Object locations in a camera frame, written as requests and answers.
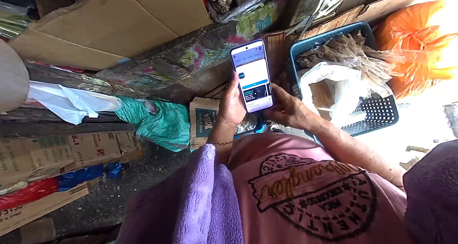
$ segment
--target purple sleeve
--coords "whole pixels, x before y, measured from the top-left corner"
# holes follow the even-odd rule
[[[185,168],[129,200],[116,243],[243,243],[232,176],[214,157],[213,145],[200,147]]]
[[[431,150],[404,175],[409,232],[418,243],[458,239],[458,140]]]

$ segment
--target blue button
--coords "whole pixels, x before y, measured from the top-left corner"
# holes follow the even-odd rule
[[[247,88],[250,88],[250,87],[254,87],[256,85],[259,85],[259,84],[262,84],[262,83],[266,83],[266,82],[268,82],[268,80],[258,81],[258,82],[243,86],[242,89],[247,89]]]

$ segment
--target smartphone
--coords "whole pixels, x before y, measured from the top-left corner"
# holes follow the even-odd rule
[[[239,77],[239,89],[247,112],[273,106],[266,50],[261,39],[232,48],[232,66]]]

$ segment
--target green plastic bag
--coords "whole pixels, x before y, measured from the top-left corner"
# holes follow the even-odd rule
[[[157,112],[151,114],[146,110],[144,102],[130,97],[117,97],[123,106],[115,111],[116,115],[134,125],[137,136],[175,152],[188,147],[191,125],[186,106],[153,100]]]

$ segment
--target red plastic bag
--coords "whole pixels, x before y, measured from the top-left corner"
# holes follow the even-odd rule
[[[51,195],[59,189],[57,178],[49,178],[33,182],[25,188],[0,197],[0,210],[22,206],[45,196]]]
[[[454,45],[449,48],[458,29],[448,34],[442,32],[442,26],[451,19],[450,14],[445,14],[446,7],[445,1],[438,0],[400,9],[375,31],[381,50],[405,57],[403,62],[392,62],[393,71],[404,73],[388,83],[396,98],[420,94],[437,81],[454,76],[458,60],[444,54],[458,51]]]

